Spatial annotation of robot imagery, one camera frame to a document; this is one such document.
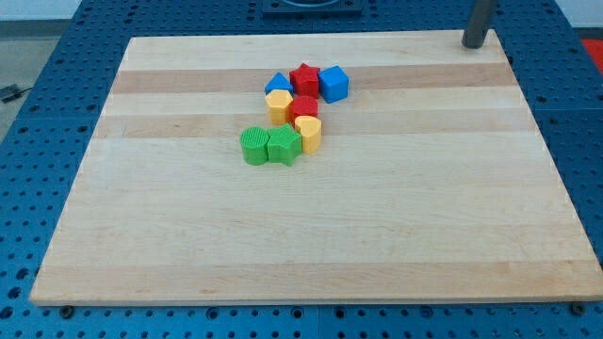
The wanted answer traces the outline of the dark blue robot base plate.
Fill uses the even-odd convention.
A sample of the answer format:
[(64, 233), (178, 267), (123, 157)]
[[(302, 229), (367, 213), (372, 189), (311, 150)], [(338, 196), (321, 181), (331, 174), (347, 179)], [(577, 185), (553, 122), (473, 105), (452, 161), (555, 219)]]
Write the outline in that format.
[(260, 0), (262, 14), (267, 17), (286, 15), (361, 14), (362, 0)]

